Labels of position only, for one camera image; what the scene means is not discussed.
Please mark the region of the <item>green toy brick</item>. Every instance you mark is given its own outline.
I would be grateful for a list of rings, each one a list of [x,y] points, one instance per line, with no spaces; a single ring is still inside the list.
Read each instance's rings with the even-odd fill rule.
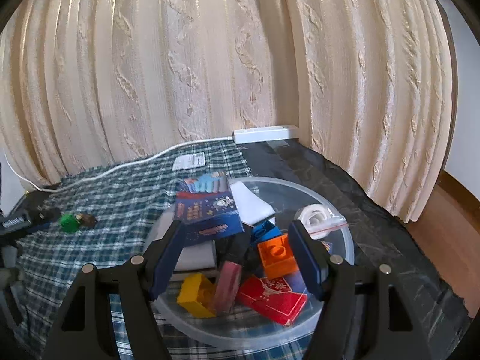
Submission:
[[[63,214],[59,225],[62,231],[68,234],[76,233],[80,228],[80,222],[74,214]]]

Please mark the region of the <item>brown small bottle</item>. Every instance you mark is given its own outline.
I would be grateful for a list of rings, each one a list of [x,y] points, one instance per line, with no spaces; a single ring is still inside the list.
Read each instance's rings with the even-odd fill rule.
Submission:
[[[78,213],[75,218],[78,224],[85,228],[94,228],[98,222],[92,214]]]

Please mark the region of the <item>orange toy brick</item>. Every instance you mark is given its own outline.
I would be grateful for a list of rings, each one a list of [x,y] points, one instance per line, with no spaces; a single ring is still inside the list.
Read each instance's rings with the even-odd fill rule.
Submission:
[[[298,271],[299,267],[287,235],[257,245],[264,275],[271,281]]]

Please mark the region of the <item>blue toy brick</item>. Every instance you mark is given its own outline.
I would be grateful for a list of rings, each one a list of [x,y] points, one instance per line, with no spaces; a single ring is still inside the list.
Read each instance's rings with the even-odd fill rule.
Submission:
[[[259,243],[270,241],[281,235],[281,230],[274,223],[270,220],[264,220],[251,230],[250,243],[252,245],[258,245]]]

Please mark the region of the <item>maroon small box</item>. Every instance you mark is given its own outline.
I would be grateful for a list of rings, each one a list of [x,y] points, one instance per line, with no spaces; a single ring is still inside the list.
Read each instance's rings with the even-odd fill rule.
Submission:
[[[230,261],[223,263],[212,302],[216,314],[228,314],[230,312],[239,291],[241,278],[241,265]]]

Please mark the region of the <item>blue card box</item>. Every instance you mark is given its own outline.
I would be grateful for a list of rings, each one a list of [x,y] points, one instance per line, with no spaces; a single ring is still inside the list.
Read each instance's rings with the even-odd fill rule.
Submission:
[[[224,172],[183,179],[178,184],[174,219],[185,228],[186,246],[243,232],[229,179]]]

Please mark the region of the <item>red card box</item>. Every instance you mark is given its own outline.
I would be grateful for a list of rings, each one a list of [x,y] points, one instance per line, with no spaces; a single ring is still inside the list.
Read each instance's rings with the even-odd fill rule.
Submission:
[[[241,284],[236,301],[282,326],[295,322],[308,300],[302,276],[295,274],[273,280],[252,275]]]

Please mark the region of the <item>clear plastic bowl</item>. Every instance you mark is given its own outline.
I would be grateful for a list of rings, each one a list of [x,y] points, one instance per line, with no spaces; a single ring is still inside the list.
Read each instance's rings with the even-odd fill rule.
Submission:
[[[293,182],[268,177],[248,177],[234,180],[236,181],[244,183],[250,191],[272,206],[275,211],[274,224],[282,234],[287,234],[287,226],[294,220],[295,213],[305,206],[321,204],[339,214],[320,194]],[[319,241],[330,254],[354,263],[354,244],[348,226]],[[244,263],[241,284],[252,275],[266,277],[257,245],[252,245],[247,250]],[[306,305],[295,322],[288,327],[270,321],[237,301],[228,314],[219,314],[211,319],[197,319],[176,303],[181,286],[182,282],[173,280],[166,292],[154,301],[154,307],[180,332],[222,350],[268,350],[307,336],[317,325],[323,307],[322,302],[308,293]]]

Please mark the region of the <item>yellow toy brick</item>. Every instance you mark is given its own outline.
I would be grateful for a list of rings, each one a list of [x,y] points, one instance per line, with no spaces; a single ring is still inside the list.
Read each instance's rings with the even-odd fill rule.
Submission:
[[[183,281],[176,303],[197,319],[215,318],[215,291],[216,286],[204,274],[194,273]]]

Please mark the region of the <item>white foam block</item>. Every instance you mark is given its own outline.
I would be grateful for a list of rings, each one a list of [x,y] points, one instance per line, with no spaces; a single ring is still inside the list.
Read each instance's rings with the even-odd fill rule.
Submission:
[[[275,211],[271,205],[261,200],[256,194],[245,186],[241,181],[236,181],[230,185],[233,193],[241,224],[247,224],[255,227],[264,220],[270,220],[275,223]],[[156,238],[160,239],[168,230],[174,219],[174,206],[166,210],[160,217],[160,222],[155,226]],[[185,272],[209,271],[216,269],[216,245],[219,241],[207,241],[194,246],[184,246],[180,257],[176,263],[174,273],[180,275]]]

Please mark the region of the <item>beige patterned curtain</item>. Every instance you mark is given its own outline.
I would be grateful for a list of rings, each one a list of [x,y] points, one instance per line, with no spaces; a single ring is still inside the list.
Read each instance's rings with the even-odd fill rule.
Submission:
[[[295,125],[410,222],[451,120],[436,0],[23,0],[1,31],[1,147],[40,185]]]

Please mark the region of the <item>white paper label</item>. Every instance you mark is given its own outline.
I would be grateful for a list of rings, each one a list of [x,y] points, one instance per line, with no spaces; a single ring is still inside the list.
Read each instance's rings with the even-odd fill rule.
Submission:
[[[174,159],[172,170],[189,170],[206,165],[205,153],[183,154]]]

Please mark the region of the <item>white power strip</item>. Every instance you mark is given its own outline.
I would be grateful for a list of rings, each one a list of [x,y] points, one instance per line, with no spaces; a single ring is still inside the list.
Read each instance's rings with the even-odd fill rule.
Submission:
[[[298,128],[294,125],[277,125],[268,127],[250,127],[233,131],[236,144],[249,144],[262,141],[284,141],[297,139]]]

